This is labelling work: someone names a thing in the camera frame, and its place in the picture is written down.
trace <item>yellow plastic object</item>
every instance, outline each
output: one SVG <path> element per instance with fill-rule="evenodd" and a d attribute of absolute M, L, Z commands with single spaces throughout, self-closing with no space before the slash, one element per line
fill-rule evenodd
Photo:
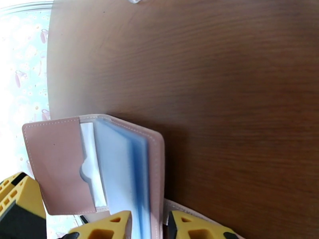
<path fill-rule="evenodd" d="M 131 238 L 132 215 L 121 211 L 105 219 L 91 222 L 69 231 L 76 239 L 126 239 Z"/>
<path fill-rule="evenodd" d="M 235 232 L 228 227 L 178 210 L 169 214 L 168 233 L 169 239 L 238 239 Z"/>
<path fill-rule="evenodd" d="M 37 181 L 20 172 L 0 184 L 0 238 L 46 237 L 45 210 Z"/>

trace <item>floral pattern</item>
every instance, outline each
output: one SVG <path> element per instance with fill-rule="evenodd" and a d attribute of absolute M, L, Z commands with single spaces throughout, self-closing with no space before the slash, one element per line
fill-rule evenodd
<path fill-rule="evenodd" d="M 24 171 L 33 176 L 21 131 L 24 123 L 50 119 L 47 97 L 49 10 L 0 18 L 0 179 Z M 72 215 L 47 215 L 47 238 L 62 237 L 81 223 Z"/>

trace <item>brown wood grain surface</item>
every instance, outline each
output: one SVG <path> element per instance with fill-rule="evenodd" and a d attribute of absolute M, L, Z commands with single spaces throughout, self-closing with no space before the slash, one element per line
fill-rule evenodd
<path fill-rule="evenodd" d="M 161 132 L 165 196 L 246 238 L 319 237 L 319 0 L 55 0 L 53 119 Z"/>

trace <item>stitching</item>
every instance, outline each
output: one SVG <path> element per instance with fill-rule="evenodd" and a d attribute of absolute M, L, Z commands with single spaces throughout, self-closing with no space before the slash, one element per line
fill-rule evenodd
<path fill-rule="evenodd" d="M 131 127 L 129 127 L 129 126 L 126 126 L 126 125 L 123 125 L 123 124 L 121 124 L 121 123 L 118 123 L 116 120 L 113 120 L 112 118 L 105 118 L 105 117 L 100 117 L 100 116 L 89 116 L 89 117 L 81 118 L 80 121 L 81 121 L 81 120 L 88 120 L 88 119 L 96 119 L 96 118 L 100 118 L 100 119 L 103 119 L 103 120 L 108 120 L 108 121 L 110 121 L 111 123 L 117 124 L 118 126 L 124 127 L 124 128 L 126 128 L 126 129 L 131 130 L 131 131 L 134 131 L 134 132 L 136 132 L 136 133 L 139 133 L 139 134 L 142 134 L 142 135 L 144 135 L 144 136 L 149 137 L 149 138 L 152 140 L 153 144 L 154 144 L 154 148 L 156 149 L 155 155 L 156 155 L 157 157 L 160 156 L 160 153 L 159 153 L 159 151 L 158 151 L 158 143 L 157 143 L 156 140 L 155 140 L 151 135 L 149 135 L 149 134 L 146 134 L 146 133 L 144 133 L 144 132 L 142 132 L 142 131 L 139 131 L 139 130 L 136 130 L 136 129 L 131 128 Z M 159 163 L 159 161 L 156 159 L 156 160 L 155 160 L 155 163 L 154 163 L 154 166 L 155 166 L 155 167 L 158 167 L 158 163 Z M 156 182 L 156 184 L 159 183 L 159 185 L 160 185 L 160 182 L 161 182 L 161 181 L 160 181 L 158 175 L 159 175 L 159 174 L 158 174 L 158 170 L 156 170 L 156 172 L 155 172 L 155 182 Z M 161 191 L 161 190 L 156 191 L 156 198 L 155 198 L 155 200 L 156 200 L 156 203 L 158 203 L 158 204 L 160 204 L 160 202 L 158 201 L 158 200 L 160 199 L 160 191 Z M 160 215 L 161 215 L 160 210 L 161 210 L 161 208 L 159 208 L 159 211 L 158 211 L 158 213 L 159 213 L 158 217 L 159 217 L 159 218 L 160 218 Z M 162 226 L 161 226 L 160 221 L 158 221 L 158 223 L 155 223 L 155 231 L 156 231 L 156 239 L 158 239 L 158 235 L 160 235 L 161 238 L 163 237 Z"/>
<path fill-rule="evenodd" d="M 35 169 L 35 166 L 33 164 L 33 160 L 32 160 L 32 156 L 31 156 L 31 153 L 30 153 L 30 147 L 29 147 L 29 142 L 28 142 L 28 138 L 26 136 L 26 128 L 31 128 L 31 127 L 35 127 L 35 126 L 41 126 L 41 125 L 54 125 L 54 124 L 59 124 L 59 123 L 66 123 L 66 122 L 70 122 L 70 121 L 77 121 L 78 119 L 72 119 L 72 120 L 65 120 L 65 121 L 56 121 L 56 122 L 48 122 L 48 123 L 38 123 L 38 124 L 34 124 L 34 125 L 26 125 L 23 129 L 23 134 L 24 134 L 24 137 L 26 139 L 26 147 L 27 147 L 27 153 L 28 153 L 28 157 L 29 157 L 29 160 L 30 160 L 30 164 L 31 164 L 31 167 L 32 169 L 34 170 L 34 175 L 36 174 L 36 169 Z M 41 194 L 42 194 L 42 197 L 43 197 L 43 201 L 44 201 L 44 204 L 49 212 L 49 214 L 51 213 L 51 209 L 50 207 L 48 206 L 48 203 L 47 203 L 47 200 L 45 199 L 45 196 L 44 196 L 44 193 L 42 192 L 41 190 Z M 95 212 L 95 211 L 84 211 L 84 212 L 76 212 L 76 213 L 79 213 L 79 214 L 84 214 L 84 213 L 92 213 L 92 212 Z M 65 213 L 65 212 L 56 212 L 57 214 L 65 214 L 65 215 L 72 215 L 71 213 Z"/>

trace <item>wooden table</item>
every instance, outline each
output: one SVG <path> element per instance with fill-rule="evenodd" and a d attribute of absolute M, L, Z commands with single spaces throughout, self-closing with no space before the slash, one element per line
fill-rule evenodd
<path fill-rule="evenodd" d="M 161 132 L 165 196 L 247 238 L 319 237 L 319 0 L 55 0 L 52 119 Z"/>

